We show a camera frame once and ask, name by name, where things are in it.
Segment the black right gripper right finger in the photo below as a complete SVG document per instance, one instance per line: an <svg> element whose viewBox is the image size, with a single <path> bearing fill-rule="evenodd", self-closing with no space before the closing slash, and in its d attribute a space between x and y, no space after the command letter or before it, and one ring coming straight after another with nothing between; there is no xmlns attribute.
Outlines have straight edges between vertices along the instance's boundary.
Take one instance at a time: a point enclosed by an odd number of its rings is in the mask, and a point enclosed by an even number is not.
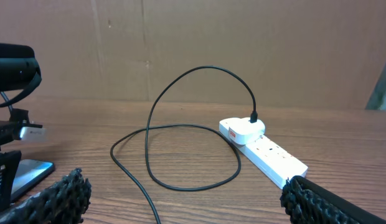
<svg viewBox="0 0 386 224"><path fill-rule="evenodd" d="M280 202L292 224L386 224L383 218L298 175L286 181Z"/></svg>

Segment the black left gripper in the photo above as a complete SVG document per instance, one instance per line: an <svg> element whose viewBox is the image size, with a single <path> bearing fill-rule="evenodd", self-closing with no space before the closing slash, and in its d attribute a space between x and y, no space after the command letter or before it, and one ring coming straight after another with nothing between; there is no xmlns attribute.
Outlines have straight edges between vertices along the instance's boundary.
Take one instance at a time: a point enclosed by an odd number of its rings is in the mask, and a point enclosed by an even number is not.
<svg viewBox="0 0 386 224"><path fill-rule="evenodd" d="M19 133L23 127L43 128L43 125L31 123L27 110L15 108L8 121L0 121L0 150L4 144L20 141ZM11 204L12 185L21 155L21 151L0 153L0 213Z"/></svg>

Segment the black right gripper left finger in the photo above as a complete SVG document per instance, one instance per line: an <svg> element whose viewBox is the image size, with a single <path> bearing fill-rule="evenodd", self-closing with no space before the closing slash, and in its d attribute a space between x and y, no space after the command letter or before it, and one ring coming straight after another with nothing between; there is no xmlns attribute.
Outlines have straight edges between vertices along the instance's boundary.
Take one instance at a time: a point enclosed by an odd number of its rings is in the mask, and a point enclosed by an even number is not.
<svg viewBox="0 0 386 224"><path fill-rule="evenodd" d="M0 224L79 224L88 210L92 185L81 168L0 214Z"/></svg>

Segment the blue screen smartphone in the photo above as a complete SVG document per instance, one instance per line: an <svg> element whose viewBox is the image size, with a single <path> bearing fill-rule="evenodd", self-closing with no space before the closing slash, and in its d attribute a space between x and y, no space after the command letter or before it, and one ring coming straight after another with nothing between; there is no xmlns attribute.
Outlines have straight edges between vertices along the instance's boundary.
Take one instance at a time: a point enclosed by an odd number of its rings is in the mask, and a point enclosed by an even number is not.
<svg viewBox="0 0 386 224"><path fill-rule="evenodd" d="M52 162L33 159L21 160L12 184L11 202L18 201L54 170L55 165Z"/></svg>

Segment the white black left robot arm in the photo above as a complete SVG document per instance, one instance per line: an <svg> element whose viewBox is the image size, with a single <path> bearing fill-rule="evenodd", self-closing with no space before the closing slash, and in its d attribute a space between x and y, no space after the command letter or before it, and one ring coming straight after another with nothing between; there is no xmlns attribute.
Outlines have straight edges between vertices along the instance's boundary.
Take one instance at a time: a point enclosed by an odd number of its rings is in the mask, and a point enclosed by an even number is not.
<svg viewBox="0 0 386 224"><path fill-rule="evenodd" d="M1 146L20 140L22 128L34 127L27 110L13 104L29 96L41 83L42 75L34 50L26 45L0 43L0 94L10 118L0 121L0 213L10 207L12 185L21 160L21 151L1 152Z"/></svg>

